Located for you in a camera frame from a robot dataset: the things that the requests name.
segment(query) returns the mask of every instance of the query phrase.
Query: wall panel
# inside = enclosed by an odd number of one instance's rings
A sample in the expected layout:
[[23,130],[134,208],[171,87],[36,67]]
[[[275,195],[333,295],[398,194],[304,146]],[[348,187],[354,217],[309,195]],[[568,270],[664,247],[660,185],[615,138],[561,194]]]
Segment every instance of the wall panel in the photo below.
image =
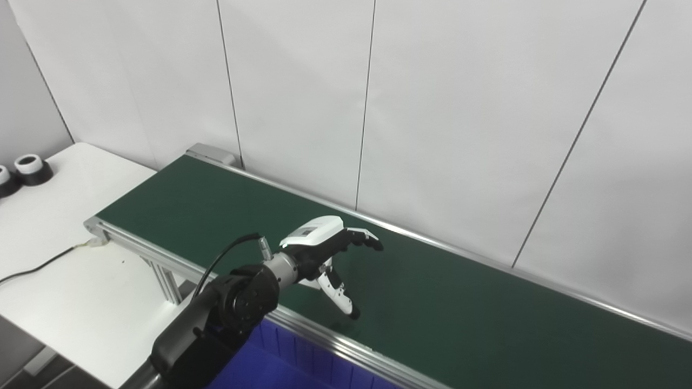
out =
[[692,333],[690,18],[646,4],[517,268]]
[[639,4],[377,1],[358,210],[511,264]]

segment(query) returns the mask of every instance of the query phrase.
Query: floor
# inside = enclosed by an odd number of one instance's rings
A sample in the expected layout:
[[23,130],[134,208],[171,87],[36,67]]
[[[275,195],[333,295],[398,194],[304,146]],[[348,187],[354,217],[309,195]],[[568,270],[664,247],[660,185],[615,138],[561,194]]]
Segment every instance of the floor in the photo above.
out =
[[0,316],[0,389],[108,389],[60,355],[35,376],[29,374],[23,367],[43,348],[39,341]]

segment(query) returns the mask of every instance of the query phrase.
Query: robotic arm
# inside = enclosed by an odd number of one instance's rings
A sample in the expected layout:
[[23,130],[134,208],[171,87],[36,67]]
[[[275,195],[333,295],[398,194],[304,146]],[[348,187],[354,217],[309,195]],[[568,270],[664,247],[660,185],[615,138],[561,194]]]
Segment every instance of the robotic arm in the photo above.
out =
[[358,310],[332,266],[351,244],[383,250],[369,231],[344,228],[337,216],[313,219],[293,231],[265,261],[241,266],[209,282],[199,296],[154,341],[152,354],[120,389],[206,387],[248,340],[253,328],[276,309],[281,289],[303,280],[319,287],[352,318]]

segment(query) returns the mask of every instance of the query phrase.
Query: black power cord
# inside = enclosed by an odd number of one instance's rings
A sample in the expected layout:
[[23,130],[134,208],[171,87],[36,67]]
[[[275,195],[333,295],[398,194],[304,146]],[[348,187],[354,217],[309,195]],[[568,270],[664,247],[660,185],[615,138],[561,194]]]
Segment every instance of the black power cord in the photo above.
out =
[[72,247],[66,249],[66,250],[63,251],[62,253],[56,255],[55,257],[52,257],[51,259],[45,261],[44,263],[40,264],[39,266],[36,266],[35,268],[33,268],[33,269],[31,269],[31,270],[20,271],[20,272],[18,272],[18,273],[10,274],[10,275],[8,275],[8,276],[5,277],[5,278],[0,279],[0,284],[2,284],[2,283],[5,282],[5,281],[9,281],[9,280],[11,280],[11,279],[13,279],[13,278],[21,277],[21,276],[23,276],[23,275],[27,275],[27,274],[31,274],[31,273],[36,273],[37,271],[43,269],[44,267],[46,267],[46,266],[48,266],[49,264],[53,263],[55,260],[57,260],[58,258],[62,257],[62,256],[65,255],[65,254],[69,253],[70,251],[74,250],[74,249],[77,248],[77,247],[84,247],[84,246],[97,247],[97,246],[103,246],[103,245],[106,244],[106,243],[107,243],[107,241],[101,240],[101,239],[99,239],[99,238],[97,238],[97,237],[91,238],[91,239],[89,239],[88,241],[86,241],[86,242],[84,242],[84,243],[82,243],[82,244],[76,244],[75,246],[72,246]]
[[238,244],[241,244],[244,242],[249,242],[251,240],[259,240],[261,237],[262,236],[258,233],[252,233],[252,234],[248,234],[245,236],[241,236],[238,239],[231,242],[223,250],[221,250],[221,252],[217,255],[214,262],[212,262],[212,264],[209,265],[207,270],[202,275],[202,278],[199,280],[197,287],[194,288],[194,293],[192,294],[192,298],[195,298],[195,297],[197,297],[197,295],[199,295],[199,292],[202,291],[202,287],[204,286],[204,282],[206,282],[207,278],[209,278],[209,275],[212,273],[212,270],[214,269],[214,267],[219,263],[219,261],[221,261],[221,258],[223,258],[224,255],[226,255],[233,247],[236,247]]
[[13,279],[13,278],[16,278],[16,277],[21,277],[21,276],[23,276],[23,275],[27,275],[27,274],[31,274],[31,273],[36,273],[37,271],[43,269],[44,267],[48,266],[49,264],[51,264],[51,263],[52,263],[53,261],[55,261],[56,259],[62,257],[63,255],[69,253],[70,251],[74,250],[74,249],[77,248],[77,247],[78,247],[78,246],[72,246],[72,247],[68,248],[67,250],[63,251],[62,253],[56,255],[55,257],[52,257],[51,259],[45,261],[43,264],[40,264],[39,266],[36,266],[34,269],[27,270],[27,271],[20,271],[19,273],[14,273],[14,274],[12,274],[12,275],[8,275],[7,277],[5,277],[5,278],[3,278],[3,279],[0,280],[0,284],[2,284],[2,283],[5,282],[5,281],[9,281],[9,280],[11,280],[11,279]]

